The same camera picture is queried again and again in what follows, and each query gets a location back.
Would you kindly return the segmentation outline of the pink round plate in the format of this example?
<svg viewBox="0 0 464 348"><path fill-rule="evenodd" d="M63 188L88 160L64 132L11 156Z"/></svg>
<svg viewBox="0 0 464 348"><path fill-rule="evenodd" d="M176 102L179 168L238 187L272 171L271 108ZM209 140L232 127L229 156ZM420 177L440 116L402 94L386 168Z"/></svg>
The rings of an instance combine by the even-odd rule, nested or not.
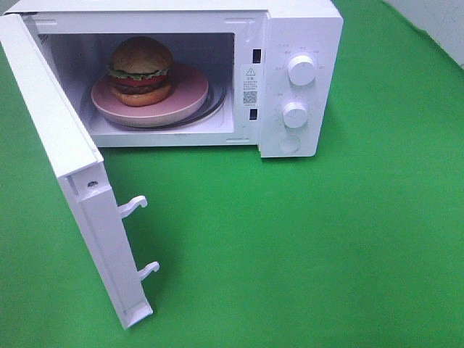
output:
<svg viewBox="0 0 464 348"><path fill-rule="evenodd" d="M167 98L148 106L123 104L111 93L107 76L94 84L91 98L100 113L114 123L136 128L172 125L200 109L207 98L209 82L200 70L181 63L172 66L170 81L173 86Z"/></svg>

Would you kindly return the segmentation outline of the white microwave door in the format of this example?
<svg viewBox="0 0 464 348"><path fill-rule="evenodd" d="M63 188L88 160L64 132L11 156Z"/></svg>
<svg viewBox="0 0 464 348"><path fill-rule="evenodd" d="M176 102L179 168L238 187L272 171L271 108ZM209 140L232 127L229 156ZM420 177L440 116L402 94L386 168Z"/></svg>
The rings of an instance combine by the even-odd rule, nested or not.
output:
<svg viewBox="0 0 464 348"><path fill-rule="evenodd" d="M160 268L152 262L137 270L123 225L147 200L117 204L103 156L18 14L1 17L1 45L115 312L129 328L153 313L141 282Z"/></svg>

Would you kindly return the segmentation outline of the green table cloth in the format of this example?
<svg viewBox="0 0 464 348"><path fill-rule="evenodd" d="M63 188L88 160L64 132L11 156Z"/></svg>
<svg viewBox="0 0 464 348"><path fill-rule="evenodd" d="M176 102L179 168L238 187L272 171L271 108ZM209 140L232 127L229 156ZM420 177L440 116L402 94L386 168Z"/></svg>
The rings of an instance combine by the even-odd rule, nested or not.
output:
<svg viewBox="0 0 464 348"><path fill-rule="evenodd" d="M5 59L3 347L461 347L463 71L382 1L338 1L311 158L102 149L153 314L121 327Z"/></svg>

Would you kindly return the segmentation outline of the white microwave knob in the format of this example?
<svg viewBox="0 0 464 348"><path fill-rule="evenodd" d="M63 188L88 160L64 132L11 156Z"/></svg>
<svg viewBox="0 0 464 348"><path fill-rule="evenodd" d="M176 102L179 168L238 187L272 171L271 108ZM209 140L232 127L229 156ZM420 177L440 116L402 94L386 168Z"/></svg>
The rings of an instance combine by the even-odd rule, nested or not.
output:
<svg viewBox="0 0 464 348"><path fill-rule="evenodd" d="M315 79L316 62L306 53L294 55L287 64L287 75L296 86L306 86Z"/></svg>
<svg viewBox="0 0 464 348"><path fill-rule="evenodd" d="M299 101L286 104L282 109L283 124L287 128L301 128L308 121L307 106Z"/></svg>

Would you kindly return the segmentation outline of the burger with lettuce and tomato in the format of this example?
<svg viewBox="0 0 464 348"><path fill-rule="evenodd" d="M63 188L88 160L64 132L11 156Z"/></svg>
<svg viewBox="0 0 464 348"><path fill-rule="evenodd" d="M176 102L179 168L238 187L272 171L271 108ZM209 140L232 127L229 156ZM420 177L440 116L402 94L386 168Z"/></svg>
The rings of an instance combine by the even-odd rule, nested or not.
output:
<svg viewBox="0 0 464 348"><path fill-rule="evenodd" d="M168 73L173 63L163 43L145 36L129 38L112 52L107 65L110 91L129 107L161 102L172 87Z"/></svg>

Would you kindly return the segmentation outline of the white microwave oven body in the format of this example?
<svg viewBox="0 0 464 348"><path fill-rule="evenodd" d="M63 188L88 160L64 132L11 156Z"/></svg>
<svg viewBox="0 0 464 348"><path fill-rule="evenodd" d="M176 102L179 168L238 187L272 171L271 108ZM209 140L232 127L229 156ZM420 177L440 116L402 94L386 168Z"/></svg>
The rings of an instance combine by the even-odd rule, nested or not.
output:
<svg viewBox="0 0 464 348"><path fill-rule="evenodd" d="M215 115L178 129L95 134L98 147L255 145L263 157L309 157L318 145L343 19L330 1L19 1L19 15L80 121L112 50L131 36L151 36L176 61L201 69L227 96ZM296 86L287 64L316 62L315 79ZM283 107L307 106L301 128L283 124ZM278 142L297 136L300 148Z"/></svg>

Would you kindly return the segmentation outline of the round white door button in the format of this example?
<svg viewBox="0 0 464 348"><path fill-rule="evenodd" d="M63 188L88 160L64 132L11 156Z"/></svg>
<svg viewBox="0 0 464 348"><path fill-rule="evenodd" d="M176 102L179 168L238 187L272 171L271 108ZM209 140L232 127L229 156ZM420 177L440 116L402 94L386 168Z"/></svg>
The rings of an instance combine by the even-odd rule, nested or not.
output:
<svg viewBox="0 0 464 348"><path fill-rule="evenodd" d="M278 142L278 146L283 153L295 153L300 148L301 142L297 136L286 136Z"/></svg>

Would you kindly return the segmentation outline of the lower white microwave knob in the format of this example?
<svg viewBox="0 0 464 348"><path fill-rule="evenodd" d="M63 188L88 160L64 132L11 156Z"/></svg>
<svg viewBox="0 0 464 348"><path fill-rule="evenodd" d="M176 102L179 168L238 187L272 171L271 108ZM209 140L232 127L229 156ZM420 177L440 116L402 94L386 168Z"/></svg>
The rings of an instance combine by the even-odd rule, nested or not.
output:
<svg viewBox="0 0 464 348"><path fill-rule="evenodd" d="M287 128L301 128L308 121L307 106L299 101L286 104L282 109L283 124Z"/></svg>

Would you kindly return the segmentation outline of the upper white microwave knob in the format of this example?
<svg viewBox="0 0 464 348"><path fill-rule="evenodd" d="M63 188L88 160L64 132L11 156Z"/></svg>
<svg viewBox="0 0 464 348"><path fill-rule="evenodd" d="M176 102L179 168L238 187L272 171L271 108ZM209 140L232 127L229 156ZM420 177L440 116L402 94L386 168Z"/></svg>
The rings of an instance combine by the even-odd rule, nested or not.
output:
<svg viewBox="0 0 464 348"><path fill-rule="evenodd" d="M306 53L294 55L287 64L287 75L296 86L306 86L315 79L316 62Z"/></svg>

